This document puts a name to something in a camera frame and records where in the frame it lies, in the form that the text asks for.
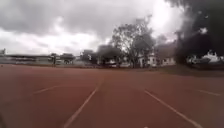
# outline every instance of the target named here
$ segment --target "cloud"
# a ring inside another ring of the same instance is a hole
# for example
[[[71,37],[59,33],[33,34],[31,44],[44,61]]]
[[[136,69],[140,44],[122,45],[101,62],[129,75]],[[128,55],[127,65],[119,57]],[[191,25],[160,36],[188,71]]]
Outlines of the cloud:
[[[1,0],[0,27],[18,33],[45,34],[60,14],[59,0]]]
[[[154,14],[156,1],[1,0],[0,49],[6,48],[8,53],[78,55],[85,48],[96,49],[106,43],[116,26]],[[177,22],[170,24],[166,33],[178,26]]]

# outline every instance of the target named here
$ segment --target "running track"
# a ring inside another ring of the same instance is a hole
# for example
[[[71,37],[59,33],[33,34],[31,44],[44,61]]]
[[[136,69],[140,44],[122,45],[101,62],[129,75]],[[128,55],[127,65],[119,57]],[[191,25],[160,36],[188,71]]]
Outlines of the running track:
[[[224,78],[5,65],[0,114],[6,128],[223,128]]]

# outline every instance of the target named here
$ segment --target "dark cloud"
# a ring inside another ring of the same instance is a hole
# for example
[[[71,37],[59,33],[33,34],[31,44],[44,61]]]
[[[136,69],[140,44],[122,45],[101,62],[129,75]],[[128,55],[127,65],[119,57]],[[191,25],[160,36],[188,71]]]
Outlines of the dark cloud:
[[[142,7],[141,3],[146,1],[1,0],[0,27],[19,33],[46,34],[56,18],[63,17],[64,26],[72,32],[95,32],[105,37],[115,25],[149,11],[153,0]]]
[[[0,27],[19,33],[44,34],[59,14],[59,0],[1,0]]]

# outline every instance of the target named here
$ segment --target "vegetation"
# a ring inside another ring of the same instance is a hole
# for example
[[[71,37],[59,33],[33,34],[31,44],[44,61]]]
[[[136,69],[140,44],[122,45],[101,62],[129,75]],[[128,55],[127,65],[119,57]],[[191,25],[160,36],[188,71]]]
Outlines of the vegetation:
[[[224,55],[224,1],[222,0],[169,0],[184,8],[188,20],[178,35],[176,58],[186,63],[186,58],[195,55],[201,58],[209,51]]]

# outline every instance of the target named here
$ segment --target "cloudy sky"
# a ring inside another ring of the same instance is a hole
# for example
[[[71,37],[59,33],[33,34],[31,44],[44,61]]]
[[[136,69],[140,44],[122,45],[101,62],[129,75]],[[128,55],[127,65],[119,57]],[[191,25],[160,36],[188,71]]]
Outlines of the cloudy sky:
[[[149,14],[154,37],[174,38],[182,11],[163,0],[1,0],[0,49],[79,55],[107,43],[116,26]]]

